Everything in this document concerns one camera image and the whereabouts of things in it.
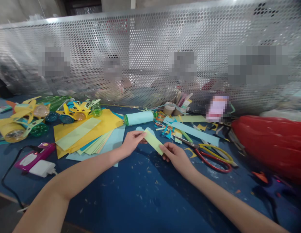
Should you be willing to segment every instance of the power adapter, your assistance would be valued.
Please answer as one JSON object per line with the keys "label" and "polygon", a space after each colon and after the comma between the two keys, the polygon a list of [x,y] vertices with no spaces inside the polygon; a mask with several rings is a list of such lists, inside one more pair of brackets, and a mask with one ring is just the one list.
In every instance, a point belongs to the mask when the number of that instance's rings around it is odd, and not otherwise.
{"label": "power adapter", "polygon": [[39,160],[30,170],[29,172],[40,176],[40,177],[46,177],[48,174],[56,174],[57,172],[55,170],[56,165],[54,163],[48,162],[46,160]]}

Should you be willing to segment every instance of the floor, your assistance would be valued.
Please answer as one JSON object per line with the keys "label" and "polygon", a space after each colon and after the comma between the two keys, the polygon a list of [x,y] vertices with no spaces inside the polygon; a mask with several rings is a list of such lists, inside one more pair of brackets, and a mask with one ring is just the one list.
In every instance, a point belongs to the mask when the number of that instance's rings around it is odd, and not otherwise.
{"label": "floor", "polygon": [[[22,214],[17,213],[18,204],[0,197],[0,233],[11,233],[18,224]],[[61,233],[89,233],[69,223],[63,223]]]}

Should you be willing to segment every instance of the perforated metal sheet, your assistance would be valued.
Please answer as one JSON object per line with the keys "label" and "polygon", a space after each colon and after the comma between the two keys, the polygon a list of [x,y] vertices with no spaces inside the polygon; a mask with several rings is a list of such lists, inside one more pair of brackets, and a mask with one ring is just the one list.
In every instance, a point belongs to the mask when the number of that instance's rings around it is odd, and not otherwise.
{"label": "perforated metal sheet", "polygon": [[[288,45],[289,83],[230,85],[228,46]],[[45,47],[70,48],[69,76],[39,76]],[[171,79],[170,52],[194,52],[196,75]],[[106,76],[106,61],[121,66]],[[26,94],[101,98],[154,107],[177,92],[229,93],[238,113],[258,114],[301,89],[301,1],[213,1],[0,25],[0,77]]]}

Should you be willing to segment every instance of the black cable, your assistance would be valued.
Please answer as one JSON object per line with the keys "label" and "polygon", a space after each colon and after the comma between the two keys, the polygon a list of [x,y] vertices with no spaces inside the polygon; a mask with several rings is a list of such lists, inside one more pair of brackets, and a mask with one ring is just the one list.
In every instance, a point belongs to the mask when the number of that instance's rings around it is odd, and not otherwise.
{"label": "black cable", "polygon": [[[43,148],[39,148],[39,147],[37,147],[37,146],[25,146],[25,147],[29,147],[29,148],[31,148],[31,149],[37,151],[38,153],[40,153],[40,152],[43,150]],[[12,162],[12,164],[10,165],[10,167],[8,168],[8,170],[6,171],[5,175],[3,176],[2,180],[1,180],[2,186],[3,186],[5,189],[7,189],[8,191],[10,191],[10,192],[16,197],[16,199],[17,199],[17,201],[18,201],[19,206],[21,207],[21,209],[24,209],[24,206],[22,205],[22,202],[21,202],[21,200],[20,200],[18,194],[17,194],[15,191],[13,191],[11,188],[9,188],[9,187],[5,184],[4,181],[5,181],[5,178],[6,178],[7,174],[8,174],[8,172],[11,170],[11,168],[13,167],[13,165],[16,163],[16,161],[18,160],[18,158],[19,158],[21,152],[23,151],[23,149],[24,149],[25,147],[22,147],[21,150],[19,150],[17,156],[15,157],[15,160]]]}

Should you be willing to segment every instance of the paper scrap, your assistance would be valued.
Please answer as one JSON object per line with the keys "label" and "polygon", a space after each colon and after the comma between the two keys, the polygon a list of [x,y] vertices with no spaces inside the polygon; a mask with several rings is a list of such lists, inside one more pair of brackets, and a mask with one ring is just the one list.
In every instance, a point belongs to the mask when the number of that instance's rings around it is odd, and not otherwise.
{"label": "paper scrap", "polygon": [[[175,132],[175,136],[182,138],[182,134],[179,132]],[[177,138],[175,138],[175,142],[182,144],[182,141]]]}
{"label": "paper scrap", "polygon": [[199,129],[205,131],[207,126],[202,126],[202,125],[198,124],[197,127],[198,127]]}
{"label": "paper scrap", "polygon": [[190,149],[190,148],[185,148],[184,150],[189,150],[189,151],[191,151],[192,152],[192,156],[190,157],[190,158],[194,158],[194,157],[197,157],[197,155],[193,152],[193,150],[192,149]]}
{"label": "paper scrap", "polygon": [[83,122],[82,125],[78,126],[76,129],[69,132],[64,137],[60,138],[58,141],[56,141],[56,144],[60,146],[63,150],[67,150],[78,140],[80,140],[83,136],[89,133],[100,122],[101,120],[92,117],[89,120]]}
{"label": "paper scrap", "polygon": [[174,119],[182,122],[202,122],[207,121],[204,116],[174,116]]}
{"label": "paper scrap", "polygon": [[163,145],[154,135],[152,135],[151,132],[149,132],[147,129],[145,129],[146,136],[145,140],[162,156],[163,152],[159,148],[159,145]]}
{"label": "paper scrap", "polygon": [[169,126],[175,127],[179,130],[182,130],[188,134],[191,134],[197,138],[200,138],[202,140],[205,140],[211,144],[213,144],[214,146],[219,146],[219,138],[214,137],[212,135],[209,135],[207,133],[203,133],[199,130],[196,130],[190,126],[187,126],[185,124],[182,124],[180,122],[175,122],[174,119],[171,119],[169,117],[165,117],[163,123],[166,123]]}

